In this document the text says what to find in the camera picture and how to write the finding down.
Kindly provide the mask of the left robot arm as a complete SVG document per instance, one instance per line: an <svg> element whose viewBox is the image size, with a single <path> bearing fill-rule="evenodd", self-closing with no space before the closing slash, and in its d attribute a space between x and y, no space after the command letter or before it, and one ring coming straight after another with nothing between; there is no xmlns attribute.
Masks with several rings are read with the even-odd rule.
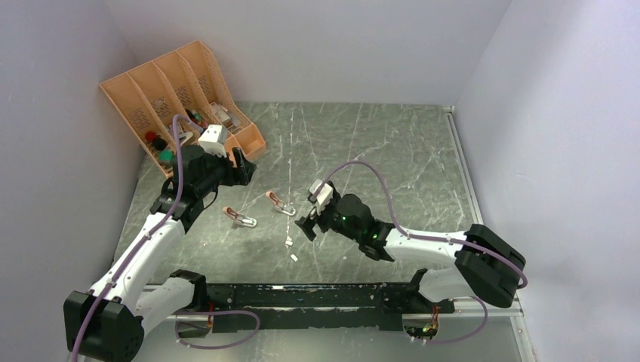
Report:
<svg viewBox="0 0 640 362"><path fill-rule="evenodd" d="M178 270L158 289L143 289L165 254L182 241L204 211L204 199L221 186L246 186L256 170L239 147L215 155L183 146L171 159L173 173L136 238L111 269L86 292L73 291L63 304L70 359L131 361L144 337L176 311L197 314L211 307L204 275Z"/></svg>

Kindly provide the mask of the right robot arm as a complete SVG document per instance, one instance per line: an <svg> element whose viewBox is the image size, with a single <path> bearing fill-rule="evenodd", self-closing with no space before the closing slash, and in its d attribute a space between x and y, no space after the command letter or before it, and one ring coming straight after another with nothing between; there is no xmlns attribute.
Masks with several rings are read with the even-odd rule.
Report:
<svg viewBox="0 0 640 362"><path fill-rule="evenodd" d="M413 260L438 265L416 273L417 286L407 293L409 306L425 312L435 302L474 296L498 308L512 306L526 259L486 225L473 224L463 232L400 232L377 219L354 194L335 196L314 205L296 225L309 240L315 228L335 232L357 243L372 260Z"/></svg>

